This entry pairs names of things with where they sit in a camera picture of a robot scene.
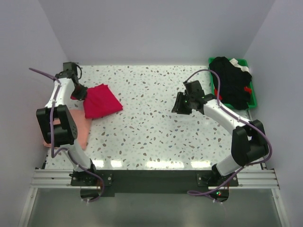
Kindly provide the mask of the magenta red t shirt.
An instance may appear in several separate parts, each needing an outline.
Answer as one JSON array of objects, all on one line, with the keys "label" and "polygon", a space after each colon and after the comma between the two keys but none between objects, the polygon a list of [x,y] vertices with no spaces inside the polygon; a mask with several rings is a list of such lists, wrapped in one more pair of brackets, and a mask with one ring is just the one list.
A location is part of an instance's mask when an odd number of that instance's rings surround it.
[{"label": "magenta red t shirt", "polygon": [[105,84],[88,88],[83,108],[87,119],[98,119],[123,110],[121,103]]}]

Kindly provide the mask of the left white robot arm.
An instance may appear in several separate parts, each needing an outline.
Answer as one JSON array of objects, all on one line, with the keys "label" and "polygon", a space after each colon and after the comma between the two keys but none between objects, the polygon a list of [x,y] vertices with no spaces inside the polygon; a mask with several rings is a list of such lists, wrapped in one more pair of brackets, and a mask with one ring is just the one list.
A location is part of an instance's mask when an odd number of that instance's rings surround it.
[{"label": "left white robot arm", "polygon": [[80,66],[74,62],[65,62],[63,70],[54,76],[40,70],[34,72],[54,82],[49,101],[45,107],[36,111],[44,141],[51,145],[51,157],[56,157],[60,152],[66,154],[73,165],[70,174],[72,186],[96,185],[96,168],[78,142],[78,127],[67,106],[72,97],[83,101],[87,96],[87,87],[79,82],[82,77]]}]

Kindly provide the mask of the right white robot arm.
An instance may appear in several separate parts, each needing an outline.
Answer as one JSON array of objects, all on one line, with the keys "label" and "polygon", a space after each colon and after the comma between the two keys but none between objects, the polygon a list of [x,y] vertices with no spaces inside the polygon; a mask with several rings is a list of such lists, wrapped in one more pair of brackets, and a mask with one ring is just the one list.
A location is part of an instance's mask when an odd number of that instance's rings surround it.
[{"label": "right white robot arm", "polygon": [[178,92],[173,113],[190,115],[193,110],[215,120],[232,136],[231,153],[212,166],[211,181],[223,185],[228,176],[240,168],[269,155],[270,146],[263,124],[250,121],[231,111],[212,94],[205,94],[199,81],[184,82],[185,91]]}]

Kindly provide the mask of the black t shirt in bin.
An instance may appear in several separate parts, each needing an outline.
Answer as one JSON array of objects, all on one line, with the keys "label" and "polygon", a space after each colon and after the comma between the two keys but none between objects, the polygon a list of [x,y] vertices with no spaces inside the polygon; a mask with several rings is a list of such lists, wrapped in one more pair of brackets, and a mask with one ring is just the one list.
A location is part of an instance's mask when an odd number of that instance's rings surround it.
[{"label": "black t shirt in bin", "polygon": [[230,104],[237,110],[247,109],[251,95],[244,91],[250,85],[252,76],[248,72],[234,67],[226,57],[216,57],[210,64],[209,69],[216,72],[220,80],[212,75],[214,88],[220,86],[219,95],[224,104]]}]

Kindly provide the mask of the red garment in bin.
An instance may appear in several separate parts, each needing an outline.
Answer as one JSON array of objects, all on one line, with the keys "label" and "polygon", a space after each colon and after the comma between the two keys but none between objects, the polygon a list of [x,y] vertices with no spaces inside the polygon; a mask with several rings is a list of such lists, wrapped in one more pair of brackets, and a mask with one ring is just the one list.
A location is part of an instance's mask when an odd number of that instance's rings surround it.
[{"label": "red garment in bin", "polygon": [[[248,92],[250,95],[252,94],[252,90],[251,90],[251,88],[249,88],[249,87],[245,87],[245,88],[244,88],[244,91],[245,91],[245,92]],[[217,89],[216,89],[216,88],[214,88],[214,95],[217,96]]]}]

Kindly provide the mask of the folded peach t shirt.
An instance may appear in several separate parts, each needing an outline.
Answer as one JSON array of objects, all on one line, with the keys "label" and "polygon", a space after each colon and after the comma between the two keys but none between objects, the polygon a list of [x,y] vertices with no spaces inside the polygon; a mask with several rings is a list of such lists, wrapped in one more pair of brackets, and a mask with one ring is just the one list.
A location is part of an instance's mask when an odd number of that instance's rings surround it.
[{"label": "folded peach t shirt", "polygon": [[85,150],[91,126],[91,120],[85,118],[83,110],[70,111],[67,106],[41,108],[36,117],[42,132],[45,145],[60,148],[78,143]]}]

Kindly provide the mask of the white garment in bin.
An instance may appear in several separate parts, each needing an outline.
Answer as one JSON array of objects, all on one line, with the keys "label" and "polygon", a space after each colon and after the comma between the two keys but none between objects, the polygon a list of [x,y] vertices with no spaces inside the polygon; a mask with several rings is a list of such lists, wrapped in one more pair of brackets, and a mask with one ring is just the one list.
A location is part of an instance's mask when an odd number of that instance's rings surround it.
[{"label": "white garment in bin", "polygon": [[230,62],[234,67],[241,69],[242,72],[248,72],[248,73],[250,73],[249,67],[247,67],[247,66],[241,66],[241,65],[239,64],[239,61],[236,60],[235,58],[229,60],[229,62]]}]

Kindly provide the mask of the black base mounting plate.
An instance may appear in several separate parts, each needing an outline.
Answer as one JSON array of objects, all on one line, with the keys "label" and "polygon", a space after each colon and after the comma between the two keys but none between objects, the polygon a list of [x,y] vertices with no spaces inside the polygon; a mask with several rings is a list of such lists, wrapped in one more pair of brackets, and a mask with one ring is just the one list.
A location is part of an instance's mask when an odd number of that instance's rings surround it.
[{"label": "black base mounting plate", "polygon": [[187,191],[206,192],[218,187],[231,177],[230,186],[238,186],[235,175],[218,176],[212,170],[96,170],[94,175],[73,172],[71,186],[81,189],[82,198],[96,198],[97,191],[89,187],[101,187],[101,195],[114,197],[118,193],[185,194]]}]

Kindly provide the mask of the aluminium rail frame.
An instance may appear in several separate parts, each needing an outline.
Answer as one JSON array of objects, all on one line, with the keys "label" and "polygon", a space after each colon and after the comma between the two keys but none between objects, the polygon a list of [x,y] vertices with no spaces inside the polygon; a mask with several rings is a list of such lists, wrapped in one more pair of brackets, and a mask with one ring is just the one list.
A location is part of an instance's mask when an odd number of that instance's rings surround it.
[{"label": "aluminium rail frame", "polygon": [[[109,170],[209,170],[212,163],[222,160],[222,153],[212,150],[194,153],[193,151],[172,151],[170,149],[159,151],[110,151],[102,148],[96,150],[87,149],[98,169]],[[46,168],[36,169],[30,182],[30,191],[22,212],[19,226],[26,227],[29,224],[30,214],[39,188],[71,188],[71,165],[64,159],[64,155],[58,155],[52,159],[46,158]],[[239,189],[270,189],[274,200],[274,206],[278,212],[281,225],[289,227],[290,221],[286,214],[281,199],[278,181],[274,170],[266,168],[265,164],[246,167],[239,174]]]}]

